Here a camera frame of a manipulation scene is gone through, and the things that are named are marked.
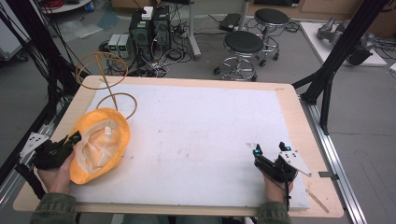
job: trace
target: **black strap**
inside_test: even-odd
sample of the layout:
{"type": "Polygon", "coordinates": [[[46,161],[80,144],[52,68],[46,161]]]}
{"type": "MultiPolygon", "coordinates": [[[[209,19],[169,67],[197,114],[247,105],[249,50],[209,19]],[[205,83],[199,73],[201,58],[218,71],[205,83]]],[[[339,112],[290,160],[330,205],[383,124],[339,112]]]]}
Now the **black strap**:
{"type": "Polygon", "coordinates": [[[32,187],[35,195],[38,199],[42,199],[46,191],[44,191],[43,186],[41,185],[40,180],[38,180],[37,176],[33,172],[33,170],[29,170],[29,168],[25,164],[17,163],[15,170],[20,173],[23,178],[29,183],[32,187]]]}

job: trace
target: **power supply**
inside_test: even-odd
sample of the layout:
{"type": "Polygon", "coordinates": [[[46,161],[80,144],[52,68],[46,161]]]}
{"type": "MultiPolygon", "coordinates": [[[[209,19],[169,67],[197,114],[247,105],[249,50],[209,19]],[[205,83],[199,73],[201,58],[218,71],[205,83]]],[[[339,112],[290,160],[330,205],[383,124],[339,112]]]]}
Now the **power supply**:
{"type": "Polygon", "coordinates": [[[112,35],[110,40],[108,41],[108,49],[110,50],[110,53],[119,55],[119,51],[117,48],[117,45],[119,43],[121,35],[112,35]]]}
{"type": "Polygon", "coordinates": [[[121,58],[129,58],[132,55],[132,41],[129,35],[121,35],[117,44],[121,58]]]}

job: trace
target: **stool base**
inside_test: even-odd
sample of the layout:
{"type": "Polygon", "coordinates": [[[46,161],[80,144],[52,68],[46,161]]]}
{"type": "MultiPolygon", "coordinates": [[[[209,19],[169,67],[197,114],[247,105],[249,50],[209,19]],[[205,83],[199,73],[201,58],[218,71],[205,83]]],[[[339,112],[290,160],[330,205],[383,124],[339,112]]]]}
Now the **stool base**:
{"type": "Polygon", "coordinates": [[[257,75],[253,64],[241,57],[231,57],[224,60],[219,67],[214,70],[215,75],[222,74],[221,79],[235,81],[256,81],[257,75]]]}

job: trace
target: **electronic equipment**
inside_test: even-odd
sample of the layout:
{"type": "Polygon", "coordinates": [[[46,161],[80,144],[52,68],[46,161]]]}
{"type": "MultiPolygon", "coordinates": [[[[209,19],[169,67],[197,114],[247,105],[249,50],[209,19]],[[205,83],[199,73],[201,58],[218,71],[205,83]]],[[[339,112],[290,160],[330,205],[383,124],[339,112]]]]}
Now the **electronic equipment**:
{"type": "Polygon", "coordinates": [[[152,55],[150,48],[153,41],[152,22],[142,20],[141,11],[136,11],[132,16],[129,33],[133,42],[134,55],[138,56],[137,60],[142,60],[140,57],[142,56],[146,61],[151,61],[152,55]]]}
{"type": "Polygon", "coordinates": [[[121,35],[117,44],[121,58],[129,58],[132,55],[132,40],[130,35],[121,35]]]}
{"type": "Polygon", "coordinates": [[[151,21],[154,8],[153,7],[144,7],[143,10],[144,10],[144,12],[142,13],[142,20],[143,21],[151,21]]]}
{"type": "Polygon", "coordinates": [[[110,40],[108,41],[108,50],[110,53],[119,55],[119,50],[117,48],[117,45],[119,43],[121,35],[112,35],[110,40]]]}
{"type": "Polygon", "coordinates": [[[233,28],[238,25],[241,15],[238,13],[228,14],[224,20],[220,23],[219,29],[232,32],[233,28]]]}
{"type": "Polygon", "coordinates": [[[157,48],[170,49],[172,41],[169,6],[155,8],[152,22],[155,39],[157,40],[157,48]]]}

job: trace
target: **human hand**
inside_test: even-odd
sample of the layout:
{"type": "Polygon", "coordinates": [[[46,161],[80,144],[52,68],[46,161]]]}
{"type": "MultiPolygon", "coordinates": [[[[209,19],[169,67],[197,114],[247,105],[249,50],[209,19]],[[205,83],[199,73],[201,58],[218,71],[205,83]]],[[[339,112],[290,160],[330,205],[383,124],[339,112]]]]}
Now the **human hand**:
{"type": "Polygon", "coordinates": [[[70,163],[75,157],[75,151],[70,154],[61,167],[51,170],[37,170],[38,176],[46,186],[47,193],[69,193],[70,163]]]}
{"type": "MultiPolygon", "coordinates": [[[[267,202],[285,202],[285,183],[274,183],[272,179],[264,175],[265,197],[267,202]]],[[[293,189],[293,182],[289,184],[289,192],[293,189]]]]}

